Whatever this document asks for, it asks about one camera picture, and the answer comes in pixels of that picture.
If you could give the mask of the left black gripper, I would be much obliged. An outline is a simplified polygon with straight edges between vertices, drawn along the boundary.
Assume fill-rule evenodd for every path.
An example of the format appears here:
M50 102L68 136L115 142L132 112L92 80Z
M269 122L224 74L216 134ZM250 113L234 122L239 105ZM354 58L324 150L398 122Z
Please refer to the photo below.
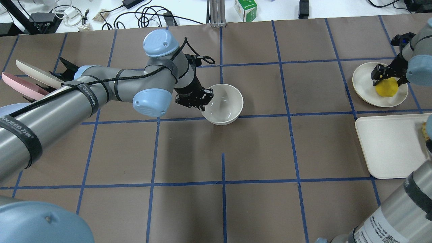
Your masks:
M213 89L204 89L199 79L194 76L193 80L184 88L174 88L177 92L175 102L188 108L195 107L205 112L206 106L214 97Z

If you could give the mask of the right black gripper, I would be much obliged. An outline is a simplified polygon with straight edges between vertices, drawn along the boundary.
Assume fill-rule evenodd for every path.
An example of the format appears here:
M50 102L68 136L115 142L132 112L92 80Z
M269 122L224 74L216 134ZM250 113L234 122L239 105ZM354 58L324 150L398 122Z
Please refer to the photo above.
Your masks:
M406 72L409 60L409 56L399 53L389 65L377 64L371 72L372 85L376 86L379 82L388 78L399 78L397 81L398 87L406 84L408 81Z

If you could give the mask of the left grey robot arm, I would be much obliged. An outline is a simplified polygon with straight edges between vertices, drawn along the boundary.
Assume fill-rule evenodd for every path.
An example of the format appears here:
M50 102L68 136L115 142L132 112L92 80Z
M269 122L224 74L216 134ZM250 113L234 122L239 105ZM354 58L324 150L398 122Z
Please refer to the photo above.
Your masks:
M109 101L131 103L140 114L162 117L173 91L177 104L205 111L213 90L196 77L208 56L184 54L187 46L166 29L151 31L143 40L149 57L143 71L72 66L73 78L38 101L11 113L1 113L1 182L31 167L43 152L70 129L82 123ZM1 197L2 243L94 243L82 217L55 204Z

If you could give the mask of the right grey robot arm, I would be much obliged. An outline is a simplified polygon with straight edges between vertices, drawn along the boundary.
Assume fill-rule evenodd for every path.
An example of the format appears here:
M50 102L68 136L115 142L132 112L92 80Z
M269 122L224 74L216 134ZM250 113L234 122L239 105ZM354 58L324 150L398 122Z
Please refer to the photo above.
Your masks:
M431 86L431 20L417 33L396 35L400 48L390 65L377 63L368 79L353 75L353 86L370 89L376 97L392 97L406 83ZM381 205L350 233L332 243L430 243L431 161L410 173Z

